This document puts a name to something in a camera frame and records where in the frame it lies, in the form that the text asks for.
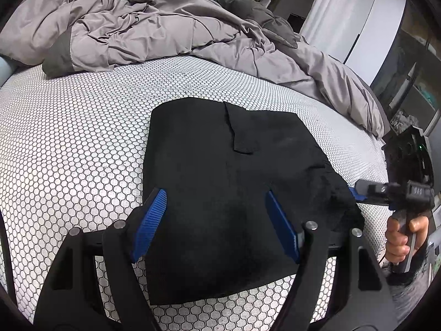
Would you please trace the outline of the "grey sleeve forearm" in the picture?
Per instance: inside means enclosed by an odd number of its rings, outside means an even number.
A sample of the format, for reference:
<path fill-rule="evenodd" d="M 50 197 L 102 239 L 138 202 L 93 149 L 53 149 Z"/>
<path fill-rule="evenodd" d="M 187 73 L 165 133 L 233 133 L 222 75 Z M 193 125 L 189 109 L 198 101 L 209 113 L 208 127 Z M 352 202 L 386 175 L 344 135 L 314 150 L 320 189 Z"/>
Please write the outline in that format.
<path fill-rule="evenodd" d="M 384 268 L 399 324 L 415 309 L 428 289 L 427 255 L 426 241 L 414 255 L 408 273 L 393 272 L 392 263 L 388 263 Z"/>

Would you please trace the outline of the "person's right hand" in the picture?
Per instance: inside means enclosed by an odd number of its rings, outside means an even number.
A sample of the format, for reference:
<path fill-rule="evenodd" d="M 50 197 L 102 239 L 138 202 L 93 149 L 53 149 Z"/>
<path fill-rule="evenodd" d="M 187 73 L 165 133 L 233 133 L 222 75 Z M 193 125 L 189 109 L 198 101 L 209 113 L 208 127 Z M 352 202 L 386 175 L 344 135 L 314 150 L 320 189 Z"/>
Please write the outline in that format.
<path fill-rule="evenodd" d="M 412 219 L 408 227 L 410 231 L 416 236 L 416 242 L 414 246 L 414 255 L 426 242 L 429 219 L 425 215 L 419 215 Z M 393 264 L 402 262 L 410 252 L 410 247 L 407 245 L 408 237 L 400 232 L 400 223 L 393 217 L 389 217 L 387 220 L 386 229 L 386 260 Z"/>

